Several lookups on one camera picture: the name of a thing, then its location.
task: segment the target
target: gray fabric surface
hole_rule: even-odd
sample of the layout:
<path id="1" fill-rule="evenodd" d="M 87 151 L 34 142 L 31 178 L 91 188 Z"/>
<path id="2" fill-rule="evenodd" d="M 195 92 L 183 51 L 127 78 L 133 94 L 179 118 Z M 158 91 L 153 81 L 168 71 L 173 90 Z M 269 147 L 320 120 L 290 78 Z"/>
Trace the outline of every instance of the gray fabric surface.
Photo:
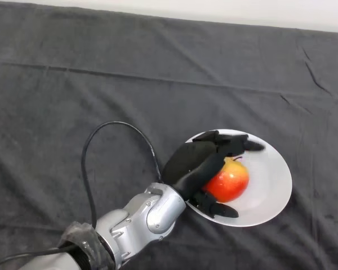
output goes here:
<path id="1" fill-rule="evenodd" d="M 107 120 L 140 128 L 161 164 L 198 132 L 246 131 L 293 177 L 270 222 L 223 227 L 188 209 L 125 269 L 338 269 L 338 34 L 0 3 L 0 257 L 90 221 L 81 147 Z M 87 160 L 99 215 L 155 180 L 125 127 Z"/>

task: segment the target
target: robotic hand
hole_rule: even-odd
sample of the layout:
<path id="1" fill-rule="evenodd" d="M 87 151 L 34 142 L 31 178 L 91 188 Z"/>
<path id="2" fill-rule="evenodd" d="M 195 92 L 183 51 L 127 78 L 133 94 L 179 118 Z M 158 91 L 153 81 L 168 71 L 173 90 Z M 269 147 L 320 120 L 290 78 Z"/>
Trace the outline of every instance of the robotic hand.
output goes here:
<path id="1" fill-rule="evenodd" d="M 97 239 L 94 238 L 110 258 L 105 265 L 93 264 L 91 246 L 83 239 L 83 245 L 68 253 L 36 257 L 21 270 L 89 270 L 103 266 L 119 269 L 148 243 L 170 234 L 187 200 L 209 216 L 237 217 L 237 211 L 217 203 L 202 188 L 224 166 L 225 157 L 262 149 L 262 145 L 249 141 L 246 134 L 229 136 L 217 130 L 201 134 L 173 154 L 163 170 L 162 183 L 152 183 L 123 209 L 111 211 L 97 221 Z"/>

